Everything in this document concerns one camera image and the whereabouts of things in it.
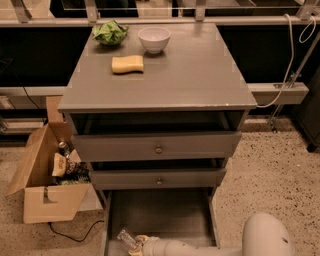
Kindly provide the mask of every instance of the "drawer knob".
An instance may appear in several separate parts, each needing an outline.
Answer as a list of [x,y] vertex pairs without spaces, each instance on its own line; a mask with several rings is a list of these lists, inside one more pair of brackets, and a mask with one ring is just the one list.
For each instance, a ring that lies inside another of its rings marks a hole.
[[156,153],[157,153],[157,154],[161,154],[162,152],[163,152],[162,147],[161,147],[160,145],[158,145],[158,146],[156,147]]
[[158,178],[158,180],[157,180],[157,185],[162,185],[163,184],[163,180],[161,179],[161,178]]

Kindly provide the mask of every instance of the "cardboard box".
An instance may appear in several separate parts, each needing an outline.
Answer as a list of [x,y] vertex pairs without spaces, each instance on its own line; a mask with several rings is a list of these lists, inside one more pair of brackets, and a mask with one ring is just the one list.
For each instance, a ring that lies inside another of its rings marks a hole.
[[34,131],[6,196],[24,189],[24,223],[72,220],[78,211],[100,210],[92,184],[50,186],[58,143],[71,144],[71,131],[57,107],[61,97],[47,97],[48,124]]

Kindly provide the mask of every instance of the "terrazzo floor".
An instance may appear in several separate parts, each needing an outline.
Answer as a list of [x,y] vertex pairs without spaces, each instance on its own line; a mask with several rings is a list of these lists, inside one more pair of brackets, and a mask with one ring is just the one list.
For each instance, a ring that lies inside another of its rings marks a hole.
[[[245,221],[268,212],[287,227],[297,255],[320,252],[320,151],[308,153],[306,140],[290,119],[281,118],[278,133],[266,119],[248,119],[243,137],[227,164],[227,174],[213,201],[221,246],[241,246]],[[4,193],[24,147],[0,148],[0,251],[2,256],[100,255],[103,223],[81,243],[52,233],[48,224],[23,224],[23,191]],[[103,219],[102,211],[77,213],[54,223],[62,233],[81,239]]]

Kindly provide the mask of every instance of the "lettuce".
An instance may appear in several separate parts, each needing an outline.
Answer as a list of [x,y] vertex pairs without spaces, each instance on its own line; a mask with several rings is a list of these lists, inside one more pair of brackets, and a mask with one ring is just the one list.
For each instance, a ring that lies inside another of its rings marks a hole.
[[93,39],[103,45],[116,46],[125,39],[128,29],[129,26],[120,26],[115,20],[112,20],[102,26],[94,26],[92,28]]

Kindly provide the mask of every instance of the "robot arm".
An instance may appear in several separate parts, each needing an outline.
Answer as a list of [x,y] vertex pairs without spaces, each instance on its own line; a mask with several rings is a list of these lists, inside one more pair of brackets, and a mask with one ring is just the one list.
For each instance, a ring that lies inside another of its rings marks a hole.
[[137,236],[124,230],[118,238],[130,244],[131,256],[294,256],[285,226],[266,213],[252,215],[246,222],[241,248],[194,247],[177,240]]

